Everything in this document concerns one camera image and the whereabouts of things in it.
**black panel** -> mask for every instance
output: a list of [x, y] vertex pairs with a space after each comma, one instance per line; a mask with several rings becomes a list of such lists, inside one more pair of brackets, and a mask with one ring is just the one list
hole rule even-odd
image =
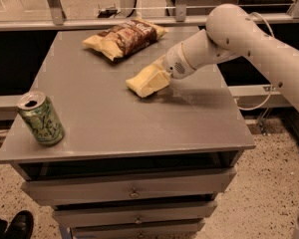
[[57, 31], [0, 32], [0, 96], [29, 91]]
[[22, 169], [31, 179], [61, 179], [91, 176], [123, 175], [168, 170], [211, 169], [227, 167], [220, 162], [222, 152], [145, 157], [105, 158], [93, 160], [23, 163]]
[[[212, 201], [212, 195], [184, 195], [176, 197], [162, 197], [154, 199], [139, 199], [133, 200], [133, 208], [138, 206], [150, 205], [150, 204], [182, 204], [190, 202], [206, 202]], [[64, 210], [80, 210], [80, 209], [90, 209], [90, 208], [120, 208], [120, 207], [130, 207], [131, 201], [114, 201], [114, 202], [97, 202], [97, 203], [83, 203], [83, 204], [68, 204], [68, 205], [58, 205], [57, 209], [60, 211]]]
[[[268, 33], [265, 25], [258, 25]], [[271, 25], [275, 37], [299, 50], [299, 23]], [[229, 86], [262, 85], [268, 81], [246, 59], [238, 58], [218, 65]]]

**drawer front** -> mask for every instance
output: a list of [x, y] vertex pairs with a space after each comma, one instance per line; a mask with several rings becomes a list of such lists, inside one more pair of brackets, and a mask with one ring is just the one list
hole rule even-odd
[[223, 192], [235, 168], [24, 182], [40, 205], [68, 205]]
[[177, 233], [196, 233], [203, 227], [203, 220], [157, 222], [150, 225], [119, 225], [91, 228], [74, 228], [75, 239], [117, 239], [144, 238], [146, 236], [168, 235]]
[[137, 224], [167, 220], [189, 220], [209, 217], [216, 207], [215, 201], [178, 202], [147, 205], [91, 208], [55, 211], [53, 218], [63, 227], [90, 227], [114, 224]]

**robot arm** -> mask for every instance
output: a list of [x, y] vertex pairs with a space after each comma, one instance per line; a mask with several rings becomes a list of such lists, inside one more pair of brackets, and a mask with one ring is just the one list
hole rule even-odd
[[162, 64], [173, 78], [182, 79], [237, 56], [247, 59], [299, 112], [299, 51], [264, 33], [238, 6], [216, 7], [206, 31], [172, 47]]

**snack bag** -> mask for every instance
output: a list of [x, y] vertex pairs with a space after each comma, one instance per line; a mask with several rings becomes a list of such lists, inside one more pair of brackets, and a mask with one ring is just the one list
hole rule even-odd
[[102, 52], [113, 61], [148, 46], [166, 32], [164, 27], [137, 18], [89, 37], [83, 46]]

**soda can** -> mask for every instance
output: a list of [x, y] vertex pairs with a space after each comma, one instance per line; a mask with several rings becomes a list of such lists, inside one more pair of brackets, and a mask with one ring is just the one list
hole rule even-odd
[[34, 137], [45, 145], [53, 145], [64, 136], [64, 129], [51, 100], [42, 92], [29, 92], [18, 102], [19, 115]]

